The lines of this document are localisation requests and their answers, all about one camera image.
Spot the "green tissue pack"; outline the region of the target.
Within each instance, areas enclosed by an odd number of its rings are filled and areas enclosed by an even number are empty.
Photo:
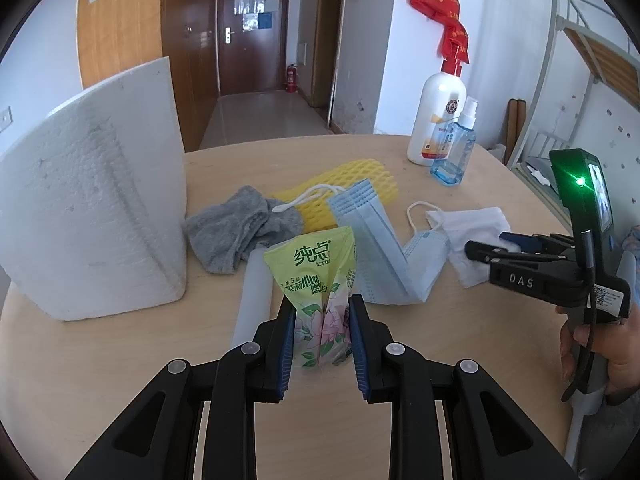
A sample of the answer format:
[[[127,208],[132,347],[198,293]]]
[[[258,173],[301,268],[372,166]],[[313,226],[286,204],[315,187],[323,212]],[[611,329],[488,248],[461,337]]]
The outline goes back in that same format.
[[[350,355],[349,299],[356,278],[349,226],[299,235],[273,246],[264,261],[296,310],[294,365],[329,367]]]

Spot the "yellow foam fruit net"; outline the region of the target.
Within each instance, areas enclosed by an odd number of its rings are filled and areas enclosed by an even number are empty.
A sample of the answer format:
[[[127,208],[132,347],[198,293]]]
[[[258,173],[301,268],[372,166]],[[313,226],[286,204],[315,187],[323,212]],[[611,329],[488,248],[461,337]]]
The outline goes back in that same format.
[[[331,191],[341,192],[362,180],[371,182],[383,205],[396,200],[396,180],[382,162],[372,158],[345,162],[292,188],[275,192],[273,197],[286,204],[293,203],[293,207],[302,215],[304,233],[321,231],[336,226],[326,202]]]

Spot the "white folded tissue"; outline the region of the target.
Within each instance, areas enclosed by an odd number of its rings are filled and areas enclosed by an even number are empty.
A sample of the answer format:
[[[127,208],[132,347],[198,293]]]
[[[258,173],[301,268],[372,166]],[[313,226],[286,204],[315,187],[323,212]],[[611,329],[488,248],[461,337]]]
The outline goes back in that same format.
[[[470,288],[488,281],[487,264],[470,260],[464,252],[469,240],[501,247],[508,252],[520,252],[515,244],[500,238],[502,232],[510,232],[506,216],[498,207],[473,210],[428,210],[425,213],[431,226],[438,226],[449,240],[449,262],[458,274],[460,284]]]

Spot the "blue single face mask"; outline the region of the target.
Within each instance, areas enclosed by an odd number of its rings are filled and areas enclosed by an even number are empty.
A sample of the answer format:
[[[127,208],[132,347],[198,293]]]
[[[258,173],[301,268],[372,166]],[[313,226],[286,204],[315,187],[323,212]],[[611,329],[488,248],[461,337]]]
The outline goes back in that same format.
[[[412,211],[416,207],[425,209],[425,220],[430,226],[427,230],[419,230],[413,222]],[[407,208],[406,216],[413,237],[402,251],[408,262],[413,299],[416,302],[425,302],[442,273],[448,259],[450,244],[442,230],[442,210],[439,207],[425,200],[418,200]]]

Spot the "blue face mask stack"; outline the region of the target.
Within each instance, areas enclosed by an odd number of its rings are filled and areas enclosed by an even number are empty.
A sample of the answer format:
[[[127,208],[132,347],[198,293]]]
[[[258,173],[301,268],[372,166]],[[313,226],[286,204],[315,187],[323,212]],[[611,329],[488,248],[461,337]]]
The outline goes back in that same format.
[[[338,226],[355,237],[356,289],[369,304],[414,304],[408,261],[371,181],[356,182],[328,199]]]

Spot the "wooden board leaning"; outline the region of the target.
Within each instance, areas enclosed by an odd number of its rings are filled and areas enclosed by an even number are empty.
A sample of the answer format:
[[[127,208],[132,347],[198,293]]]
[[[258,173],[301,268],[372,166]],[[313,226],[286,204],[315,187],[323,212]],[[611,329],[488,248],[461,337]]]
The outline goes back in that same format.
[[[511,157],[518,137],[526,119],[526,102],[521,99],[510,99],[506,108],[506,154],[504,161]]]

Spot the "white pump lotion bottle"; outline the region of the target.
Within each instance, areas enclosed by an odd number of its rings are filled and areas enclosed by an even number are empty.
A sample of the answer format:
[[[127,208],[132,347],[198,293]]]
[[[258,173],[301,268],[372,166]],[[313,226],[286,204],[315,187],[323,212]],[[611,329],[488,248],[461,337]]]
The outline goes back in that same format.
[[[436,159],[436,138],[458,118],[466,100],[461,61],[455,56],[442,61],[440,71],[424,82],[407,157],[419,166],[431,166]]]

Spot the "white foam tube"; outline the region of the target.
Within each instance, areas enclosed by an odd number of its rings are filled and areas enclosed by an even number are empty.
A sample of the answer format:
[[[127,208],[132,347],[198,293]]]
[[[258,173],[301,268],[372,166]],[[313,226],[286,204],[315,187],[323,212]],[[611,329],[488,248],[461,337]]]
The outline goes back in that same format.
[[[235,348],[254,338],[257,327],[270,319],[273,278],[265,263],[265,247],[258,246],[248,257],[240,307],[231,339]]]

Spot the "grey sock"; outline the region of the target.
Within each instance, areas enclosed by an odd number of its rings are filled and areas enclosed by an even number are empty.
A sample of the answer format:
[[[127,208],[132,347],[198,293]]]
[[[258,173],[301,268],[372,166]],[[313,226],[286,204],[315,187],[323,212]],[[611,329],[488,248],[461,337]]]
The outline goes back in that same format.
[[[303,233],[304,220],[295,209],[277,212],[283,202],[245,185],[221,204],[186,218],[183,232],[192,252],[210,274],[233,274],[258,247],[270,247]]]

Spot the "white styrofoam box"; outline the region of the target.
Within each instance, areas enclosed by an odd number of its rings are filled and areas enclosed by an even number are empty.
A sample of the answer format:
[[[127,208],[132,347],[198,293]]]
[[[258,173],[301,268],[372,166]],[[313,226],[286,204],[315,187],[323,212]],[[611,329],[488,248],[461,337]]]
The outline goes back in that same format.
[[[51,318],[186,291],[184,147],[167,58],[67,100],[1,155],[1,264]]]

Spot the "red hanging banners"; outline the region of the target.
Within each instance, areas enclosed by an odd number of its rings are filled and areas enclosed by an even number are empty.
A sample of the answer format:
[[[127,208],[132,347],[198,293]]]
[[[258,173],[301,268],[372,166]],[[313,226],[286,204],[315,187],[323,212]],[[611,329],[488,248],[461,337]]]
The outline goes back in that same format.
[[[459,0],[409,0],[410,6],[442,25],[439,53],[445,60],[469,64],[469,35],[460,21]]]

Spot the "red fire extinguisher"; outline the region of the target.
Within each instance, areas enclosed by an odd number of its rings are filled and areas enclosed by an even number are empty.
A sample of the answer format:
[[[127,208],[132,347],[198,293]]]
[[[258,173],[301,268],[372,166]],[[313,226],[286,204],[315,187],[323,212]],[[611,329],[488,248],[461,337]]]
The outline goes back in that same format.
[[[290,64],[286,68],[285,91],[288,93],[297,92],[297,66]]]

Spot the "dark brown entry door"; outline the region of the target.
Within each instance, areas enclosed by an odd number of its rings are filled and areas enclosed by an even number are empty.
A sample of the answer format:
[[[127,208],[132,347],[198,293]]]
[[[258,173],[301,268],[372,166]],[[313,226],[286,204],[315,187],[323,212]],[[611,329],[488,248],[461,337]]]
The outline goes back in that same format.
[[[290,0],[218,0],[220,93],[256,93],[285,86]]]

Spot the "wooden wardrobe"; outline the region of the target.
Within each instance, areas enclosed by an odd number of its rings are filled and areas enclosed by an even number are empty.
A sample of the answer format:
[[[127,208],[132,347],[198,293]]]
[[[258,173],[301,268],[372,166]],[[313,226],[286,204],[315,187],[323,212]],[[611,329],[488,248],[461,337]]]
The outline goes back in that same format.
[[[216,10],[217,0],[78,0],[82,85],[167,56],[182,143],[198,150],[219,99]]]

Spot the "metal bunk bed frame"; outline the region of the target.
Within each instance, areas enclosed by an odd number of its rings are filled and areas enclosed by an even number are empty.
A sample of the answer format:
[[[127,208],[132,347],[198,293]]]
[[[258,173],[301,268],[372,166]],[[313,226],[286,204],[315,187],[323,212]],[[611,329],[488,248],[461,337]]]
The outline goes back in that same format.
[[[521,139],[506,163],[561,211],[549,154],[600,159],[617,226],[639,222],[639,52],[602,0],[551,0],[547,44]]]

